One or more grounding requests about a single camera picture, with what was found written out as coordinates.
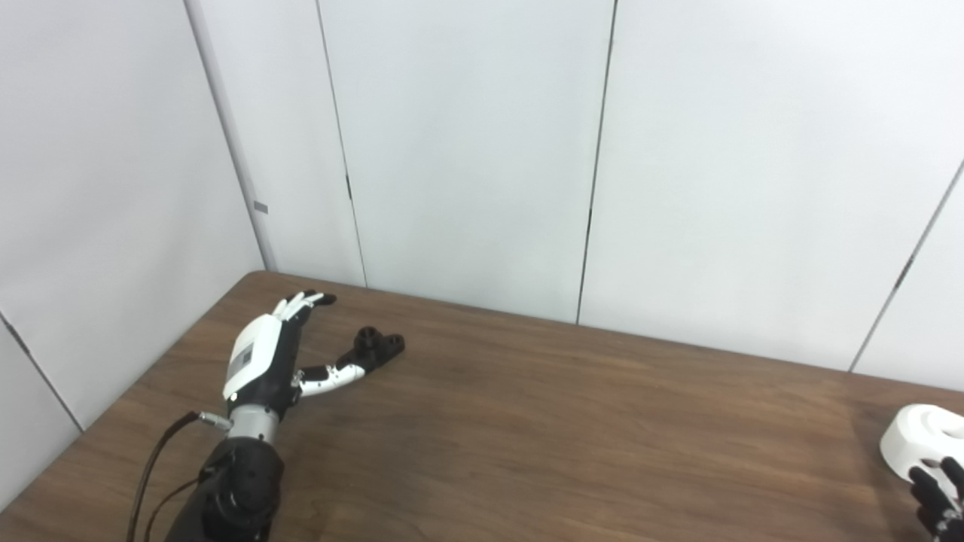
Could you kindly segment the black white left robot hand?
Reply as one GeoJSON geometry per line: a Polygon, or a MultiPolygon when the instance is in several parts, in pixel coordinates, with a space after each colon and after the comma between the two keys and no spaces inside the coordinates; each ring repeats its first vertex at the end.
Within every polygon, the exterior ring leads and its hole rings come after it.
{"type": "Polygon", "coordinates": [[[302,291],[281,299],[272,312],[245,326],[235,340],[221,391],[228,415],[243,407],[258,407],[283,416],[302,397],[337,390],[372,373],[371,367],[358,361],[296,367],[303,326],[311,312],[336,299],[333,294],[302,291]]]}

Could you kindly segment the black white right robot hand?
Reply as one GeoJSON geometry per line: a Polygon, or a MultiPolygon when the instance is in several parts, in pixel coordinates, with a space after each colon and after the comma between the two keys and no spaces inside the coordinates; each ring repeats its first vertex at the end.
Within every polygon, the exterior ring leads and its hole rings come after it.
{"type": "Polygon", "coordinates": [[[918,502],[917,518],[932,541],[963,540],[963,469],[953,457],[940,461],[925,460],[927,467],[940,467],[950,480],[956,496],[951,497],[926,469],[913,466],[908,471],[911,494],[918,502]]]}

